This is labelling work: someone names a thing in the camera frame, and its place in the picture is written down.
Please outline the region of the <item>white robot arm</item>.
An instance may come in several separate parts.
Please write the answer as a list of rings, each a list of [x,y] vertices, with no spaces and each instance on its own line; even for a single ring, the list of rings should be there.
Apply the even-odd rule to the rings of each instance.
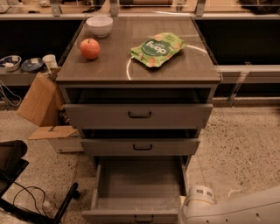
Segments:
[[[280,224],[280,186],[216,204],[211,188],[194,185],[178,224]]]

